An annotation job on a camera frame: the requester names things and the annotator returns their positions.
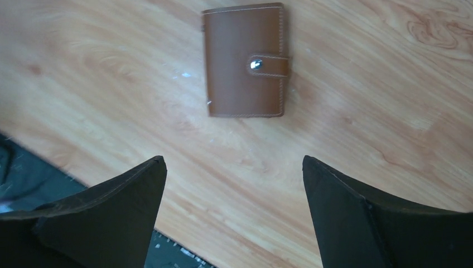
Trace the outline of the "brown leather card holder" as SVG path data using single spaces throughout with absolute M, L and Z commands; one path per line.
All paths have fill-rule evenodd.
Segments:
M 280 117 L 290 74 L 283 3 L 202 12 L 211 117 Z

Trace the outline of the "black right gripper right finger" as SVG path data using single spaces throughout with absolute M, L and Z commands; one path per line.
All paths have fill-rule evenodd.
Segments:
M 472 266 L 472 213 L 397 197 L 312 156 L 302 172 L 324 267 Z

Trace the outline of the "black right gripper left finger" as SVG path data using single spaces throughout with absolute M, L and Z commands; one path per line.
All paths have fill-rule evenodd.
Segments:
M 1 266 L 143 267 L 166 176 L 155 156 L 77 194 L 1 214 Z

